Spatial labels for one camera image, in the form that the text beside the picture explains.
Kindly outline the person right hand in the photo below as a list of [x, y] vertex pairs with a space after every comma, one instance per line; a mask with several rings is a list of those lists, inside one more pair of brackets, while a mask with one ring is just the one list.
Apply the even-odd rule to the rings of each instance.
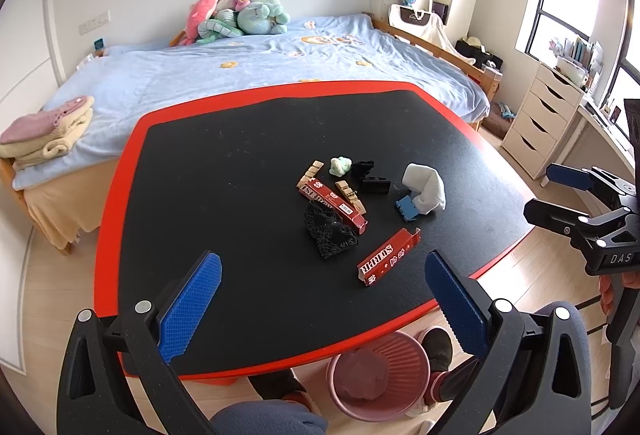
[[612, 314], [615, 302], [613, 280], [610, 275], [599, 278], [600, 306], [605, 316]]

